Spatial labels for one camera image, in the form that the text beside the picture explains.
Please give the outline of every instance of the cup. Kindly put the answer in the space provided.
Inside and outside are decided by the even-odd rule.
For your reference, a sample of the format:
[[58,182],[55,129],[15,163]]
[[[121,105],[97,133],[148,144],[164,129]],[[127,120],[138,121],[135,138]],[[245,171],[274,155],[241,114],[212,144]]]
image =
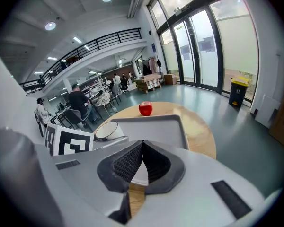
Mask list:
[[124,136],[124,133],[115,121],[103,124],[96,132],[96,137],[101,140],[113,140]]

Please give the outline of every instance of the trash bin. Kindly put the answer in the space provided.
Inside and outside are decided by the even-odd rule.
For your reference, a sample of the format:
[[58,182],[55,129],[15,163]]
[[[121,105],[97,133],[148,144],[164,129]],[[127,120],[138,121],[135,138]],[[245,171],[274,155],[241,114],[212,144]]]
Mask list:
[[248,88],[248,82],[238,78],[231,79],[231,95],[228,103],[232,106],[241,107],[246,89]]

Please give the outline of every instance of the red apple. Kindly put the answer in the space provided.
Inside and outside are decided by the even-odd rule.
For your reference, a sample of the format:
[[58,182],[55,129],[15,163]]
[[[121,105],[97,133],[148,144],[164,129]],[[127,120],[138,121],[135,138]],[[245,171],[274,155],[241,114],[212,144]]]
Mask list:
[[139,105],[139,111],[143,116],[149,116],[152,113],[151,102],[142,102]]

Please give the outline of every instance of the gray tray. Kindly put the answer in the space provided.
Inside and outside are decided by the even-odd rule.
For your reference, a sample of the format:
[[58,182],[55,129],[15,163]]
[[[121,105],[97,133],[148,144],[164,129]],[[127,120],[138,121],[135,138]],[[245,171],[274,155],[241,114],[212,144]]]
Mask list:
[[[177,114],[119,118],[117,122],[124,135],[131,140],[152,140],[172,147],[189,149],[181,118]],[[147,170],[144,163],[134,176],[132,183],[148,185]]]

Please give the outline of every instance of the black railing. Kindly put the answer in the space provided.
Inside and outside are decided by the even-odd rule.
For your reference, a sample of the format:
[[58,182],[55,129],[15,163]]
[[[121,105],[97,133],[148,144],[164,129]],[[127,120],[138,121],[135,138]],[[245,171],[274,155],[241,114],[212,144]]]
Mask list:
[[[75,63],[76,61],[82,59],[83,57],[89,54],[92,54],[101,49],[107,48],[114,44],[119,44],[122,42],[127,42],[127,41],[137,40],[137,39],[142,39],[140,28],[133,28],[133,29],[118,31],[115,33],[111,33],[111,34],[99,37],[95,40],[89,41],[79,46],[78,48],[74,49],[73,51],[69,52],[62,58],[60,58],[50,69],[48,69],[42,75],[42,77],[39,80],[34,81],[35,87],[41,90],[47,83],[49,83],[53,78],[55,78],[64,69],[66,69],[67,67]],[[31,88],[34,88],[33,85],[30,85],[30,84],[26,85],[26,83],[31,83],[31,82],[33,81],[20,83],[22,88],[27,93],[34,92],[34,91],[31,91]]]

